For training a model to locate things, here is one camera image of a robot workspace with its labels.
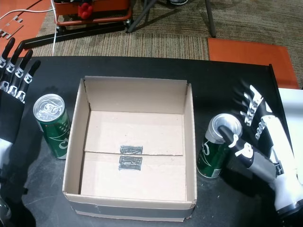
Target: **white cable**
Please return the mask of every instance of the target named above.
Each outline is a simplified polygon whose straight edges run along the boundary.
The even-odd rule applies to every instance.
[[[55,52],[55,43],[56,43],[56,36],[57,36],[57,17],[56,17],[56,9],[55,9],[55,5],[54,5],[54,2],[53,0],[51,0],[51,4],[52,4],[52,7],[53,7],[53,13],[55,15],[55,34],[53,36],[53,53],[52,53],[52,56]]]
[[[12,10],[10,12],[7,12],[6,14],[4,14],[2,17],[0,17],[0,20],[3,19],[4,17],[6,17],[8,14],[13,13],[13,12],[30,12],[30,13],[46,13],[52,11],[52,9],[48,9],[48,10],[42,10],[42,11],[35,11],[35,10],[28,10],[28,9],[16,9],[16,10]]]

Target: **black tabletop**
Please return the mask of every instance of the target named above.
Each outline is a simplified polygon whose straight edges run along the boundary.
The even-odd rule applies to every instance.
[[[274,193],[231,157],[222,175],[207,180],[197,174],[198,200],[183,223],[94,218],[75,213],[62,194],[64,160],[48,148],[33,116],[33,104],[55,93],[73,116],[80,78],[84,76],[185,79],[192,84],[196,149],[200,151],[210,119],[232,109],[232,86],[243,78],[253,84],[285,123],[276,80],[269,66],[130,57],[37,57],[42,64],[29,87],[19,135],[2,170],[1,195],[20,226],[278,226]]]

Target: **cardboard box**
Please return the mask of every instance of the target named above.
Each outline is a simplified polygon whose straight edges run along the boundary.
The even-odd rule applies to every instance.
[[[79,214],[183,221],[197,199],[191,85],[184,80],[80,81],[63,179]]]

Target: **robotic hand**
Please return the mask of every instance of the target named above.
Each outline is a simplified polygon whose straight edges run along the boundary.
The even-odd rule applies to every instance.
[[[219,132],[237,158],[274,189],[275,208],[281,218],[303,210],[303,187],[297,178],[294,155],[280,120],[264,97],[244,82],[235,90],[238,116],[250,127],[258,144],[255,147],[238,138],[225,126]]]
[[[6,156],[15,143],[24,111],[25,95],[34,72],[40,66],[36,61],[28,73],[24,73],[33,51],[29,50],[21,63],[16,66],[17,59],[23,50],[23,44],[15,50],[13,56],[7,61],[15,39],[11,38],[0,55],[0,169],[7,164]],[[11,216],[10,209],[0,197],[0,226],[5,225]]]

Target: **aluminum can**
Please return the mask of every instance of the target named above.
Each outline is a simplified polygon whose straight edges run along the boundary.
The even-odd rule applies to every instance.
[[[198,172],[207,178],[216,178],[220,175],[230,152],[218,132],[222,125],[227,126],[239,137],[242,135],[240,121],[231,114],[221,113],[210,120],[197,160]]]
[[[33,112],[55,157],[66,159],[71,124],[63,99],[56,94],[42,96],[35,102]]]

